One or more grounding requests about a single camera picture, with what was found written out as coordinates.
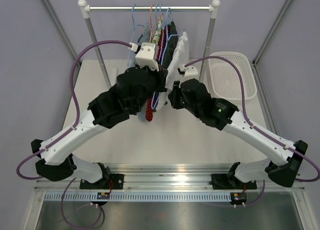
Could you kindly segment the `light blue denim skirt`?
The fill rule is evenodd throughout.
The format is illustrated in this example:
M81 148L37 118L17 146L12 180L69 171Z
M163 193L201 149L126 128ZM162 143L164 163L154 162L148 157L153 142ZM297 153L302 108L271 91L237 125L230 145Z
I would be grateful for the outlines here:
M149 26L146 26L144 28L144 31L143 33L140 35L140 37L137 39L137 44L138 45L141 45L143 42L149 42L150 41L150 34L151 34L151 29ZM128 66L129 67L133 67L136 65L136 58L133 57L133 58L130 58L129 59L129 62L128 62Z

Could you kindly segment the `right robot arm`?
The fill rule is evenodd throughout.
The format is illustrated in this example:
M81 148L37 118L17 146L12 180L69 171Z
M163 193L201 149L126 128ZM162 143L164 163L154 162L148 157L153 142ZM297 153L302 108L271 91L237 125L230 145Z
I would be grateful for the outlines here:
M226 175L230 187L239 188L243 183L262 180L271 180L286 188L293 186L307 143L286 140L247 120L236 105L212 98L206 86L194 78L175 81L168 98L172 108L188 110L205 125L242 139L266 156L251 163L235 162Z

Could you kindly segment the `red polka dot skirt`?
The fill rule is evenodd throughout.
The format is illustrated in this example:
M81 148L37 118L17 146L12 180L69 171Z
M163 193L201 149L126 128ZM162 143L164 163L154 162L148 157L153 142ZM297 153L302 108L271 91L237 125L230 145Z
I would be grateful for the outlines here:
M156 110L156 106L158 104L159 99L159 92L154 92L152 97L147 102L145 118L148 122L153 120L154 112Z

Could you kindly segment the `pink wire hanger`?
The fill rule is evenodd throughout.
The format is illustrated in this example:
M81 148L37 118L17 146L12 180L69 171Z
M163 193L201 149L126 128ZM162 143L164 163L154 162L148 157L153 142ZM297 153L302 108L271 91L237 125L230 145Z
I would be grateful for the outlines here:
M151 6L150 6L150 10L149 10L149 28L150 28L150 36L149 36L149 42L152 42L152 39L153 39L153 7L154 7L154 4L152 3Z

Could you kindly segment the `dark green dotted skirt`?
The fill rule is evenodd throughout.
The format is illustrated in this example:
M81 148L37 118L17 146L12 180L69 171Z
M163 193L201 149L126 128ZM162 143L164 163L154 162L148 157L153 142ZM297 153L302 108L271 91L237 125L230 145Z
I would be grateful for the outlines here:
M161 51L161 65L167 69L173 59L173 53L178 43L178 32L174 21L164 27L164 43Z

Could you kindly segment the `lemon print skirt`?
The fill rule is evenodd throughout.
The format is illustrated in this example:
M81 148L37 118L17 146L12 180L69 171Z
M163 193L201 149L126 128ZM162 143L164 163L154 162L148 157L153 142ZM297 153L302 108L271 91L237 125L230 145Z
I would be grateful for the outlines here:
M163 19L164 19L163 14L161 14L160 17L157 19L156 26L155 26L155 32L154 32L154 35L151 39L151 43L158 44L160 37L161 37L161 34L162 34Z

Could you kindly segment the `white skirt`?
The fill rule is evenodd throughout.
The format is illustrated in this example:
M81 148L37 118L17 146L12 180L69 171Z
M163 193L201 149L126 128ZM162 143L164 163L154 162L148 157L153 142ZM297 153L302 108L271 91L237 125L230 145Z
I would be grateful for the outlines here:
M155 107L155 111L161 110L166 102L169 102L168 95L172 91L173 84L175 81L181 80L182 76L179 75L178 68L186 64L189 60L189 38L186 31L182 32L178 38L177 45L174 49L172 60L167 68L168 75L166 77L165 87L167 92L161 92L159 94L159 100Z

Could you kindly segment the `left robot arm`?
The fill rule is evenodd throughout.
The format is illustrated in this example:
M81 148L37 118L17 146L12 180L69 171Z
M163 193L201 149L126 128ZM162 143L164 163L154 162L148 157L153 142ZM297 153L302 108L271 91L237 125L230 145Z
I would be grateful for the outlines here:
M102 163L90 163L73 154L73 151L94 136L136 115L154 92L166 91L165 69L131 67L116 78L108 91L101 93L88 104L75 126L59 132L50 140L34 140L32 147L42 150L36 162L36 172L56 182L68 177L83 179L96 188L107 186L109 173Z

